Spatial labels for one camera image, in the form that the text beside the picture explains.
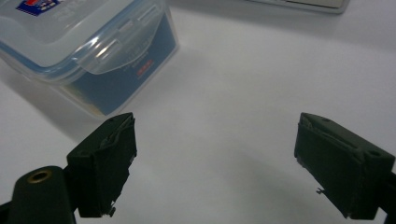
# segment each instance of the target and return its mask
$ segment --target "blue label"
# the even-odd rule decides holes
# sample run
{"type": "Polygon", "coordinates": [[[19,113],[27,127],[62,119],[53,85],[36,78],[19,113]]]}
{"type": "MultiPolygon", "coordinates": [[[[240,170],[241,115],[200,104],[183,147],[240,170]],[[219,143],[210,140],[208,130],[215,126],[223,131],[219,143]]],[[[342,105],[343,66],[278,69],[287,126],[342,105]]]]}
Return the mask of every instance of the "blue label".
{"type": "Polygon", "coordinates": [[[17,10],[38,16],[53,7],[58,6],[64,0],[23,0],[17,10]]]}

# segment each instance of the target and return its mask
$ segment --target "plastic food container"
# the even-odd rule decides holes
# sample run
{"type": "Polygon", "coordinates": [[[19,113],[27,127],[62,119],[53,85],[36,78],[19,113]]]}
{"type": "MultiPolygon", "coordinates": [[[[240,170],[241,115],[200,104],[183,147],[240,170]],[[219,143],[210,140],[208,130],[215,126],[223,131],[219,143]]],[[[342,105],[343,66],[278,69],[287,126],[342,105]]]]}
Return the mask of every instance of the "plastic food container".
{"type": "Polygon", "coordinates": [[[2,0],[0,57],[91,115],[117,113],[177,48],[164,0],[2,0]]]}

